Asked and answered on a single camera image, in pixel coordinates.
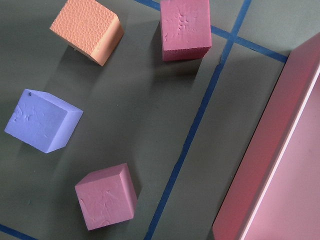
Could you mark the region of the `dark pink block far right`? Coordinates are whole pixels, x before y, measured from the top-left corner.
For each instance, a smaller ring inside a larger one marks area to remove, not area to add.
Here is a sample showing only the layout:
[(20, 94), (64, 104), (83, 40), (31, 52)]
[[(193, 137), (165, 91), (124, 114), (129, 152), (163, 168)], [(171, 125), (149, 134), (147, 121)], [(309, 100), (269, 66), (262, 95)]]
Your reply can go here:
[(212, 47), (209, 0), (160, 1), (162, 60), (203, 58)]

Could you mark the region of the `dark pink block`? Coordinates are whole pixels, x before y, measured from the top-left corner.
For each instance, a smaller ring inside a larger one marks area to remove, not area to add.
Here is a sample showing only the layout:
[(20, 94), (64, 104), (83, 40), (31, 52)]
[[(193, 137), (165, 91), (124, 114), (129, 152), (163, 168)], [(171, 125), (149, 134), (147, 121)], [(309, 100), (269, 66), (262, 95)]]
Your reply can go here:
[(209, 0), (160, 1), (162, 60), (203, 58), (212, 47)]
[(75, 191), (89, 231), (134, 218), (138, 199), (127, 163), (87, 174)]

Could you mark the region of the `dark pink block near right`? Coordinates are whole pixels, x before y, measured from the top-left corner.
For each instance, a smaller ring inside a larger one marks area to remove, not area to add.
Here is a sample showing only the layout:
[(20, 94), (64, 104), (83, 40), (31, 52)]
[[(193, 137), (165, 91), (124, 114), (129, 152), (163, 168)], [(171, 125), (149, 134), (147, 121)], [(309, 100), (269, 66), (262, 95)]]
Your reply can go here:
[(89, 231), (134, 218), (138, 199), (127, 163), (87, 174), (75, 191)]

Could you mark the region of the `orange foam block right side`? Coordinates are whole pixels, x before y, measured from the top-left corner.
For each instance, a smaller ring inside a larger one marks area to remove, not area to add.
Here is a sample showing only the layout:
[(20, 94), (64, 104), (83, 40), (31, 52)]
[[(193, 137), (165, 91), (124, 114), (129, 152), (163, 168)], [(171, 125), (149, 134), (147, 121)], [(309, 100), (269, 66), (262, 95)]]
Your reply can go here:
[(68, 0), (49, 29), (100, 66), (124, 35), (117, 14), (95, 0)]

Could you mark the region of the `purple foam block right side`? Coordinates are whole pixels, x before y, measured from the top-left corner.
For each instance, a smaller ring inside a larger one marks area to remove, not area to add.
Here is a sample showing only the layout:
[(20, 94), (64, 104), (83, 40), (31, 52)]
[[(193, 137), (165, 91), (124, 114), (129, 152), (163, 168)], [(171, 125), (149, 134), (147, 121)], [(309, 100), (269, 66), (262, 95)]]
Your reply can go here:
[(25, 89), (4, 131), (50, 153), (65, 147), (83, 111), (44, 91)]

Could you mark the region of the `pink plastic tray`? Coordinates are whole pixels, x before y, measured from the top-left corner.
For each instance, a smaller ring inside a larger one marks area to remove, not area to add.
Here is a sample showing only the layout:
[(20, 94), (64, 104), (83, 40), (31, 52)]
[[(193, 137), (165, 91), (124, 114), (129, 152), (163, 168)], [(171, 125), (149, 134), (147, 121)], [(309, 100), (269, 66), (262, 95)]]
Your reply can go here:
[(289, 55), (213, 222), (216, 240), (320, 237), (320, 36)]

